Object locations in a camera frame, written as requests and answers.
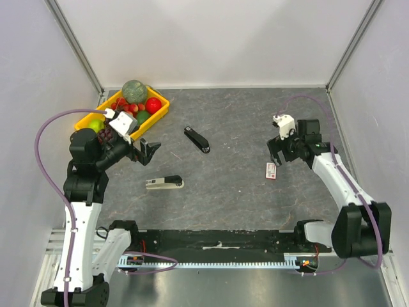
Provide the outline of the red white staple box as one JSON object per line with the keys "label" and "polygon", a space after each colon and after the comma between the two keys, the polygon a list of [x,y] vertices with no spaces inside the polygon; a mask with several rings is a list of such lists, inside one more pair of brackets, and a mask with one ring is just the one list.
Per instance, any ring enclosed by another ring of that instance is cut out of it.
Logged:
{"label": "red white staple box", "polygon": [[277,166],[274,163],[272,162],[266,163],[265,178],[275,180],[276,172],[277,172]]}

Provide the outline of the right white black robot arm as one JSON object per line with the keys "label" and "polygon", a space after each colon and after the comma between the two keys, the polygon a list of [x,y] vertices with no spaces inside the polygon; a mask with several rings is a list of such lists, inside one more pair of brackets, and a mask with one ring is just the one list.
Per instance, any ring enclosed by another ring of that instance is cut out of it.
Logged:
{"label": "right white black robot arm", "polygon": [[320,123],[275,115],[279,134],[267,143],[276,166],[303,160],[319,176],[338,207],[334,224],[320,220],[299,221],[293,235],[294,247],[309,251],[316,243],[332,248],[339,258],[383,256],[389,251],[392,211],[385,202],[375,201],[355,181],[336,148],[322,140]]}

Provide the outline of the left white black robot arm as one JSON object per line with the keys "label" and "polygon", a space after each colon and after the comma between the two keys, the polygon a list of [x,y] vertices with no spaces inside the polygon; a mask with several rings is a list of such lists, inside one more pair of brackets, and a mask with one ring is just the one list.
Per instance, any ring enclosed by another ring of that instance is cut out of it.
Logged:
{"label": "left white black robot arm", "polygon": [[106,306],[109,281],[125,251],[135,251],[140,236],[135,221],[114,221],[108,236],[93,255],[96,222],[109,181],[108,168],[124,157],[147,165],[160,143],[140,140],[136,148],[121,136],[110,145],[101,144],[92,129],[81,129],[70,137],[67,178],[63,186],[66,230],[61,262],[53,286],[42,292],[43,306]]}

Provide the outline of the white black stapler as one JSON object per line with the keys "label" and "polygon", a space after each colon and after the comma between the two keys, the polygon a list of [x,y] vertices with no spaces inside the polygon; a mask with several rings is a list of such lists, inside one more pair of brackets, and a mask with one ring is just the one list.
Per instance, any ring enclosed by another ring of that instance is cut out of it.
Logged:
{"label": "white black stapler", "polygon": [[146,188],[148,190],[181,189],[183,187],[184,181],[179,175],[171,175],[146,181]]}

